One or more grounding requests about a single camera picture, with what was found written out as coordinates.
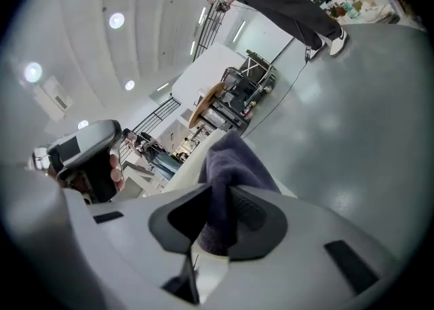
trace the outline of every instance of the ceiling light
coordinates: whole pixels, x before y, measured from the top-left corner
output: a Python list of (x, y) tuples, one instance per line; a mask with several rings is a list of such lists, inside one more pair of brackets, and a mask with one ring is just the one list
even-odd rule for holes
[(201, 16), (199, 17), (199, 24), (202, 24), (203, 22), (203, 15), (205, 14), (205, 11), (206, 11), (206, 7), (203, 8)]
[(235, 40), (237, 39), (239, 32), (242, 30), (243, 26), (245, 25), (245, 21), (243, 21), (243, 24), (239, 27), (237, 34), (235, 35), (235, 37), (233, 38), (232, 42), (235, 42)]
[(42, 68), (36, 62), (28, 64), (24, 70), (24, 77), (28, 82), (37, 82), (42, 76)]
[(165, 85), (161, 86), (161, 87), (157, 90), (157, 92), (161, 91), (161, 90), (162, 90), (164, 87), (166, 87), (167, 85), (169, 85), (169, 83), (166, 83)]
[(124, 21), (125, 17), (123, 17), (123, 14), (113, 14), (108, 23), (113, 29), (118, 29), (122, 26)]
[(134, 88), (134, 81), (133, 80), (129, 80), (126, 84), (125, 84), (125, 89), (126, 90), (132, 90)]
[(78, 125), (79, 129), (87, 127), (89, 125), (89, 122), (86, 121), (85, 119), (83, 121), (81, 121)]
[(195, 49), (195, 44), (196, 41), (193, 41), (193, 43), (191, 44), (190, 56), (193, 54), (193, 50)]

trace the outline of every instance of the wooden tabletop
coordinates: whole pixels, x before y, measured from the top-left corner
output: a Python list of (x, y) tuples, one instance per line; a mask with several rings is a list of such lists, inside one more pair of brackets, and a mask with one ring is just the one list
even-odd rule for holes
[(223, 89), (224, 82), (219, 82), (208, 91), (208, 93), (202, 98), (201, 102), (196, 106), (196, 109), (191, 114), (189, 119), (189, 128), (193, 128), (196, 125), (198, 116), (202, 114), (202, 112), (208, 110), (210, 107), (212, 103), (211, 98), (213, 96), (218, 96), (221, 92), (223, 92)]

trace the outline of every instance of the black pants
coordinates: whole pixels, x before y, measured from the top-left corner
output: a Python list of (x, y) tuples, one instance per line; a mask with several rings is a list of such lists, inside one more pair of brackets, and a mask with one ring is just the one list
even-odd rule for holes
[(310, 0), (243, 0), (243, 2), (257, 9), (285, 32), (311, 46), (313, 50), (319, 49), (322, 44), (316, 33), (330, 40), (335, 40), (340, 35), (339, 23)]

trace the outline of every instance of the round ceiling light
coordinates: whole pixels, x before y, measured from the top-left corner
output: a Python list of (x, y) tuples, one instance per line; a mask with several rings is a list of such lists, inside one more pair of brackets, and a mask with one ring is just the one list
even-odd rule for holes
[(125, 89), (126, 90), (132, 90), (134, 88), (134, 81), (133, 80), (129, 80), (126, 84), (125, 84)]
[(125, 22), (123, 14), (113, 14), (108, 23), (113, 29), (118, 29), (122, 26), (123, 22)]
[(85, 119), (83, 121), (81, 121), (78, 125), (79, 129), (87, 127), (89, 125), (89, 122), (86, 121)]
[(37, 82), (42, 76), (42, 68), (36, 62), (28, 64), (24, 70), (24, 77), (28, 82)]

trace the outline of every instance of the gray floor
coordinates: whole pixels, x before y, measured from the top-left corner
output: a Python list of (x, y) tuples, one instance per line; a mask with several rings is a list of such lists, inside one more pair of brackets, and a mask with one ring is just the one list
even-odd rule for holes
[(412, 28), (347, 30), (347, 49), (336, 59), (325, 50), (279, 104), (304, 64), (301, 43), (287, 48), (275, 63), (278, 85), (243, 136), (299, 198), (333, 209), (404, 258), (433, 209), (434, 57)]

